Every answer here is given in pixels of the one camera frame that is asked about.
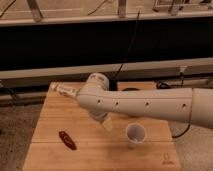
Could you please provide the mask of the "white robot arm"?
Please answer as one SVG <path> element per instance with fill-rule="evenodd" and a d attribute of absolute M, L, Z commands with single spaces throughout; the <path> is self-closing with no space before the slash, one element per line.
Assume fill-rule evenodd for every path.
<path fill-rule="evenodd" d="M 115 112 L 213 129 L 213 89 L 110 91 L 108 78 L 93 73 L 77 93 L 76 100 L 95 120 L 101 120 L 104 113 Z"/>

